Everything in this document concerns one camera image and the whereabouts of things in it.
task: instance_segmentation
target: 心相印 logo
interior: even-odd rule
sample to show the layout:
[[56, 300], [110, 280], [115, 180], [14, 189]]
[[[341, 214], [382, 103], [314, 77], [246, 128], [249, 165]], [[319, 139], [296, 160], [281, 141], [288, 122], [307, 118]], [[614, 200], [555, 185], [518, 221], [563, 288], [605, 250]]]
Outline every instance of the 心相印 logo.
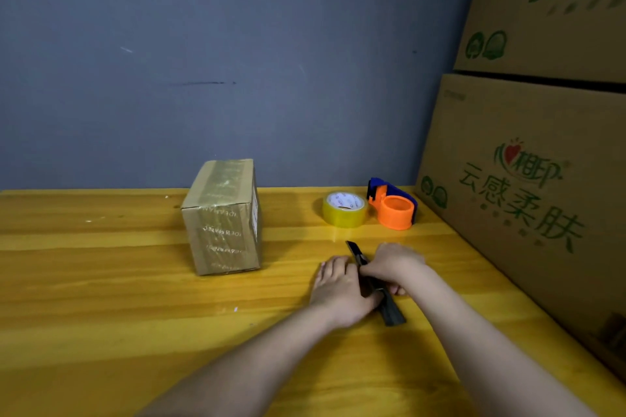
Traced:
[[514, 178], [534, 183], [539, 188], [550, 180], [563, 178], [560, 163], [525, 150], [524, 142], [519, 138], [511, 140], [508, 144], [499, 145], [493, 154], [493, 161]]

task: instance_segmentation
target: red heart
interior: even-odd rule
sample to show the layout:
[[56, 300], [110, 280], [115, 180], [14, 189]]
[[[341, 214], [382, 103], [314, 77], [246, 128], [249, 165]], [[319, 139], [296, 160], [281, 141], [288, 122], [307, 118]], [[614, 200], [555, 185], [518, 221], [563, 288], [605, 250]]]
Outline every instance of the red heart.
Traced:
[[520, 153], [521, 145], [509, 145], [505, 148], [505, 162], [511, 164], [513, 159]]

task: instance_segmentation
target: taped cardboard box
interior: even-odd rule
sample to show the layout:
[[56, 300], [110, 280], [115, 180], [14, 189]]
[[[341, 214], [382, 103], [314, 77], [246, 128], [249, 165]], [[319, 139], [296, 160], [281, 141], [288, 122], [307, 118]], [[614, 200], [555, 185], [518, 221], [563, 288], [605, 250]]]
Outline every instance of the taped cardboard box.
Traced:
[[261, 209], [251, 159], [205, 163], [182, 213], [198, 275], [261, 267]]
[[473, 0], [456, 70], [626, 82], [626, 0]]
[[416, 193], [626, 379], [626, 95], [445, 75]]

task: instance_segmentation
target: blue-gray wall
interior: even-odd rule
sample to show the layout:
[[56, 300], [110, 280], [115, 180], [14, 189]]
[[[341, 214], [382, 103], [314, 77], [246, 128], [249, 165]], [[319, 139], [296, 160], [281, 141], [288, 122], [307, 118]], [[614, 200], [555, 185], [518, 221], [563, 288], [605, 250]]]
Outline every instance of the blue-gray wall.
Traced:
[[411, 184], [470, 0], [0, 0], [0, 188]]

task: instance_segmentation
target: person's left hand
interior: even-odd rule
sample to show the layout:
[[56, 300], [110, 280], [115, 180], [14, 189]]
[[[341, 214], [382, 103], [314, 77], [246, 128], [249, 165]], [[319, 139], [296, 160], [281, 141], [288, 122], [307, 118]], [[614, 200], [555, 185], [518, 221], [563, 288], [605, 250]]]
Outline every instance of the person's left hand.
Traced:
[[335, 255], [322, 263], [317, 271], [310, 305], [319, 306], [329, 314], [333, 327], [347, 328], [375, 309], [382, 293], [361, 295], [356, 264], [347, 264], [347, 255]]

